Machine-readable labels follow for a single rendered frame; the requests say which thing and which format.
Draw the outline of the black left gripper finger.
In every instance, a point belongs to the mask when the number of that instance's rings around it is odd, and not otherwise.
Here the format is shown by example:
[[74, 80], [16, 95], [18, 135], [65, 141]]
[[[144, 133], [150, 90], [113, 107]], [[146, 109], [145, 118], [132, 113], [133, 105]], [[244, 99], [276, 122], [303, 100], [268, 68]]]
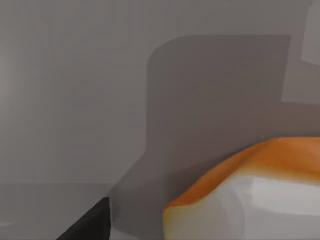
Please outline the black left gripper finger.
[[109, 240], [110, 199], [103, 197], [56, 240]]

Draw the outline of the white bread with orange crust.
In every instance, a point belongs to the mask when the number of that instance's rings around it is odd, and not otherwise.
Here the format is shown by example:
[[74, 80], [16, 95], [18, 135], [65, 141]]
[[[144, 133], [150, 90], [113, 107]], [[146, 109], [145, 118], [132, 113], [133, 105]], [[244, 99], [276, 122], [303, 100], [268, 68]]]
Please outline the white bread with orange crust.
[[320, 137], [272, 138], [232, 155], [162, 219], [164, 240], [320, 240]]

